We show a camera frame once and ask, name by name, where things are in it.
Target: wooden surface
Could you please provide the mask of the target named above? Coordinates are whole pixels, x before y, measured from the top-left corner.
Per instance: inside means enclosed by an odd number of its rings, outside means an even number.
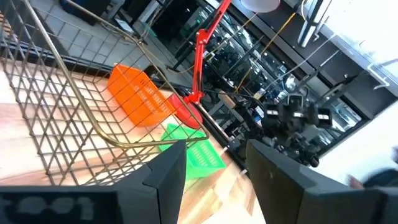
[[[22,118],[19,105],[0,65],[0,184],[1,185],[48,185],[43,163]],[[185,184],[179,223],[265,223],[250,180],[221,146],[210,136],[212,145],[221,154],[226,169],[210,177],[190,180]],[[106,161],[113,156],[101,154]],[[90,154],[90,164],[103,162]],[[77,159],[74,167],[86,164]],[[88,170],[82,169],[78,179],[87,180]]]

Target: metal wire grid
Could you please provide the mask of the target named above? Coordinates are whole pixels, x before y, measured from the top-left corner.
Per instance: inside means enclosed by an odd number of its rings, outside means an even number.
[[[109,74],[100,75],[100,68],[94,75],[88,73],[88,68],[96,65],[99,55],[109,60],[100,52],[105,44],[113,44],[114,49],[123,42],[125,47],[131,48],[130,52],[138,54],[133,59],[129,53],[120,61],[115,61],[115,65],[123,63],[130,67],[142,67],[142,62],[153,64],[137,40],[88,11],[85,12],[104,22],[112,31],[104,39],[86,32],[49,13],[59,7],[57,1],[53,2],[49,11],[33,8],[28,0],[7,1],[3,12],[6,20],[2,20],[0,28],[8,24],[11,28],[22,28],[19,33],[11,29],[7,34],[0,29],[1,43],[5,45],[4,52],[0,52],[1,62],[51,184],[113,184],[158,155],[160,151],[156,146],[175,142],[161,141],[160,137],[167,124],[183,125],[177,118],[172,115],[156,126],[135,127],[106,89]],[[21,8],[27,13],[17,13]],[[60,22],[62,25],[58,32],[45,30],[36,13],[41,14],[44,21],[51,18]],[[69,43],[67,52],[76,46],[83,50],[73,68],[68,70],[52,40],[61,39],[61,32],[71,28],[78,32],[72,39],[62,39],[63,45]],[[82,34],[89,37],[86,45],[75,43]],[[28,41],[21,41],[22,36],[28,37]],[[44,46],[36,46],[35,40],[39,37],[46,40]],[[100,43],[96,45],[97,49],[89,47],[92,41]],[[86,72],[75,72],[87,52],[93,52],[94,56]],[[38,56],[36,63],[28,62],[32,55]],[[164,80],[159,91],[168,89],[170,91],[163,92],[164,95],[170,95],[170,92],[177,94],[164,75],[157,71],[156,76]],[[199,131],[204,132],[206,137],[194,138],[190,135],[187,138],[189,144],[208,138],[203,126]]]

